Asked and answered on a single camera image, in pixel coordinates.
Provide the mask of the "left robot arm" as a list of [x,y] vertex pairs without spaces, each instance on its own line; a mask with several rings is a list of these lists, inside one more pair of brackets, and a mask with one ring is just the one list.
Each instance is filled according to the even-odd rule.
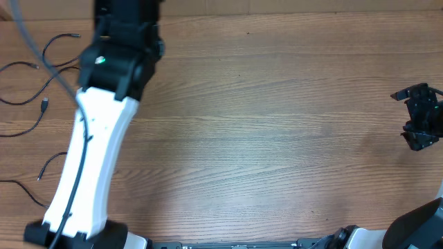
[[91,44],[80,55],[77,110],[55,196],[24,240],[47,248],[138,248],[150,239],[109,220],[107,203],[125,132],[164,53],[157,0],[97,1]]

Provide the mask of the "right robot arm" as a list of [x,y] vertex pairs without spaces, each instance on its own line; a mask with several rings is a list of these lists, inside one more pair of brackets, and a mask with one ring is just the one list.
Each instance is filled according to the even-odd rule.
[[[442,139],[441,90],[420,83],[391,97],[403,100],[410,120],[403,126],[404,137],[413,151],[420,151]],[[356,225],[337,230],[312,248],[342,249],[430,249],[442,247],[442,190],[435,199],[395,219],[386,230],[366,230]]]

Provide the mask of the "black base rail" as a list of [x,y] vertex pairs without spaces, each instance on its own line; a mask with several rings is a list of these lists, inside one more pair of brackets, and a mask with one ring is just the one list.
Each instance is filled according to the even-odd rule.
[[295,241],[229,242],[229,243],[180,243],[153,242],[152,249],[308,249],[328,248],[333,235],[323,238],[304,238]]

